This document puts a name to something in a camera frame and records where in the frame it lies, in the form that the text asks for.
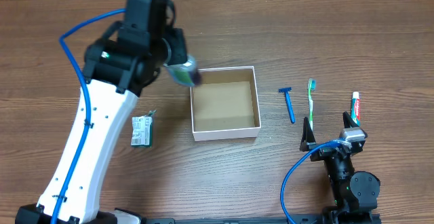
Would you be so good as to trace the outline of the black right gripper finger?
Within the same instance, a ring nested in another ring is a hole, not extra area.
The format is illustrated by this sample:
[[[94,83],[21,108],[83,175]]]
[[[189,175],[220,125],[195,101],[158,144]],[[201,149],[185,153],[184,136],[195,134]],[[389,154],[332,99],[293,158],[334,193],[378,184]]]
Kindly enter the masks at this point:
[[[359,127],[359,125],[351,118],[351,115],[347,111],[345,111],[342,114],[342,117],[343,117],[344,128]]]
[[[316,147],[316,140],[309,123],[308,117],[303,120],[302,138],[300,142],[301,151],[310,151]]]

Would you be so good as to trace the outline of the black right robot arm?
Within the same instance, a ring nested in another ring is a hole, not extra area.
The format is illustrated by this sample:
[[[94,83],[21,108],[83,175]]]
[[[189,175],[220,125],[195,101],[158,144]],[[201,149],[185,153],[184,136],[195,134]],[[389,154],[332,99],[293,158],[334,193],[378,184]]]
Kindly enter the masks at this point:
[[[339,139],[343,143],[337,147],[327,146],[316,151],[316,143],[309,119],[303,121],[300,150],[311,154],[312,162],[322,161],[330,180],[335,205],[323,208],[322,213],[312,223],[325,224],[379,224],[380,215],[372,211],[377,208],[380,193],[380,180],[366,171],[356,171],[351,157],[363,151],[368,137],[351,116],[342,114],[344,128]]]

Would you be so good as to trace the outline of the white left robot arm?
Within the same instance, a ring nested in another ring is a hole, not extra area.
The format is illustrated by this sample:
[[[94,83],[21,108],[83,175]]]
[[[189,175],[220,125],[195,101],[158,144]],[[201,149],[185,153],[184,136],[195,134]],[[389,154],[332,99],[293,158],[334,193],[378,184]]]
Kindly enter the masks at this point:
[[[111,26],[87,48],[77,114],[62,157],[38,202],[18,209],[16,223],[145,223],[128,210],[100,211],[100,194],[121,129],[161,67],[179,83],[194,85],[187,81],[195,65],[182,29],[143,33]]]

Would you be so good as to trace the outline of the clear green-labelled bottle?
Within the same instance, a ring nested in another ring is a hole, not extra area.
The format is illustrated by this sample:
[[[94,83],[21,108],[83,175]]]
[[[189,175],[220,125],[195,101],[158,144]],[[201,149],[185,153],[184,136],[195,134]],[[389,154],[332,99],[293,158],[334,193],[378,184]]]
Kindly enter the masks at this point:
[[[164,64],[165,69],[172,79],[186,87],[199,86],[202,83],[202,76],[197,67],[195,58],[191,55],[186,56],[186,61],[180,64]]]

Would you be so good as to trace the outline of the green white soap packet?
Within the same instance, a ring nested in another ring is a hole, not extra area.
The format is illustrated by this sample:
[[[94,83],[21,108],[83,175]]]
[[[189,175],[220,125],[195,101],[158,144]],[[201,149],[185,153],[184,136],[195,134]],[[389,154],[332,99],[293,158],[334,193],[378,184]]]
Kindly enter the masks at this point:
[[[155,113],[156,110],[151,110],[146,115],[132,118],[132,147],[152,147]]]

